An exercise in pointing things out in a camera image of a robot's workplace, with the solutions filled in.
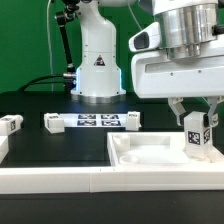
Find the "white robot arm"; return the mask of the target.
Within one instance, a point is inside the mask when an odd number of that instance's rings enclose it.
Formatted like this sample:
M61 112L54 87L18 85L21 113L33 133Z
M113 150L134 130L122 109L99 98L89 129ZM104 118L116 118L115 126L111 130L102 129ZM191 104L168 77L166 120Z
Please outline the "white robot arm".
M81 0L82 64L76 94L92 102L113 97L121 79L116 67L116 28L100 6L138 2L154 22L129 40L134 53L132 82L140 98L166 98L181 122L182 101L205 97L207 125L218 124L216 107L224 99L224 27L218 24L219 0Z

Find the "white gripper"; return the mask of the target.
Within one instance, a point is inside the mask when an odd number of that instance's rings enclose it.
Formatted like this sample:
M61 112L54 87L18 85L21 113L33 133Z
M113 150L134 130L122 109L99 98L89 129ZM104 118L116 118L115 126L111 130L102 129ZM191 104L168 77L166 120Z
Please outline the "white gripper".
M168 60L164 51L141 53L133 57L131 70L135 93L140 98L169 98L179 126L182 97L208 97L209 126L218 125L217 109L224 103L224 48L209 48L200 57L180 60Z

